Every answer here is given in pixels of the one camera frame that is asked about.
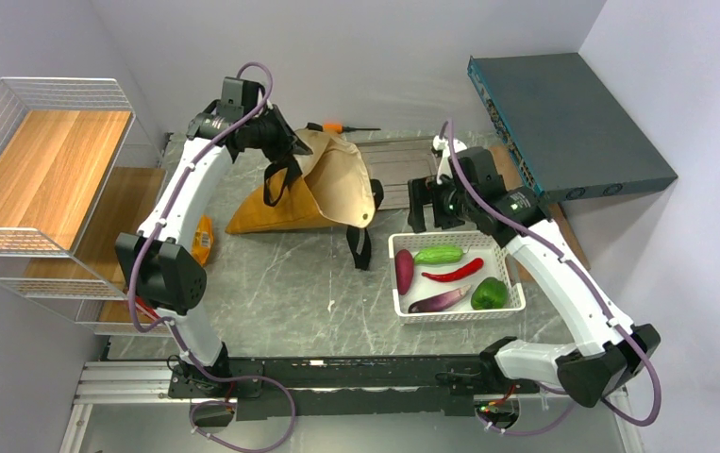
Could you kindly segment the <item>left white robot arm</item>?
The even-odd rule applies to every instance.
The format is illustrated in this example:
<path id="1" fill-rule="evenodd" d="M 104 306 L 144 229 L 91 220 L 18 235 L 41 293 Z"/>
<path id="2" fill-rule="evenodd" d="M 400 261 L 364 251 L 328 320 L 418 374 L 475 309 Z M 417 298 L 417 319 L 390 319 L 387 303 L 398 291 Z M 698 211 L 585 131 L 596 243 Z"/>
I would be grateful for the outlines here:
<path id="1" fill-rule="evenodd" d="M 272 86 L 226 77 L 221 95 L 190 122 L 179 162 L 159 201 L 134 233 L 122 233 L 115 253 L 127 280 L 127 304 L 143 302 L 157 320 L 133 322 L 140 333 L 167 327 L 182 361 L 196 367 L 193 384 L 208 396 L 231 380 L 226 345 L 201 303 L 207 273 L 193 257 L 193 240 L 205 207 L 223 176 L 247 149 L 272 165 L 294 163 L 310 148 L 269 102 Z"/>

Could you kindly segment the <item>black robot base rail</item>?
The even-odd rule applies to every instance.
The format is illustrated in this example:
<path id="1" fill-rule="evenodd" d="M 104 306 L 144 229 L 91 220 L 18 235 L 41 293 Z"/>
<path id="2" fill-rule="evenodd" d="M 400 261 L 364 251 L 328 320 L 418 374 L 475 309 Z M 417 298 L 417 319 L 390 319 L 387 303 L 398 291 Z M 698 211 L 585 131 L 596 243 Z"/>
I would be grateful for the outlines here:
<path id="1" fill-rule="evenodd" d="M 162 361 L 94 361 L 75 392 L 84 404 L 179 404 L 201 407 L 213 427 L 271 417 L 437 412 L 472 416 L 493 403 L 512 422 L 526 380 L 501 377 L 476 355 L 232 358 L 231 380 L 204 377 L 177 357 Z"/>

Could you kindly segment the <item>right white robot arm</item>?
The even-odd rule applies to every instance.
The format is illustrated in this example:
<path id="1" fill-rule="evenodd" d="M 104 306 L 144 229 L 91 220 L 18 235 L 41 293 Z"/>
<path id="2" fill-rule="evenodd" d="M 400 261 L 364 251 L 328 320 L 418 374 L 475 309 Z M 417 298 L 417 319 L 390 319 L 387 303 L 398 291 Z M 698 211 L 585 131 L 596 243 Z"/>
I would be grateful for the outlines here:
<path id="1" fill-rule="evenodd" d="M 515 380 L 531 380 L 559 387 L 591 408 L 642 370 L 657 385 L 649 358 L 661 342 L 659 332 L 635 324 L 593 282 L 534 191 L 508 188 L 487 149 L 442 153 L 445 174 L 407 183 L 409 226 L 425 232 L 425 206 L 431 206 L 437 228 L 475 225 L 529 272 L 572 336 L 569 344 L 514 337 L 493 343 L 480 355 L 483 386 L 501 392 Z"/>

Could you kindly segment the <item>purple sweet potato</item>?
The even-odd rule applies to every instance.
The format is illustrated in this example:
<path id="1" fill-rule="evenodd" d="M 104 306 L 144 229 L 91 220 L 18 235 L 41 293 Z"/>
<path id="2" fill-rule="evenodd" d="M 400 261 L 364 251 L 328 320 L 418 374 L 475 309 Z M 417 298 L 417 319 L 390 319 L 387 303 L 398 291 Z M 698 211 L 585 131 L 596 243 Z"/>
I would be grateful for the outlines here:
<path id="1" fill-rule="evenodd" d="M 405 295 L 411 287 L 414 275 L 414 257 L 407 249 L 399 250 L 394 256 L 396 289 L 399 295 Z"/>

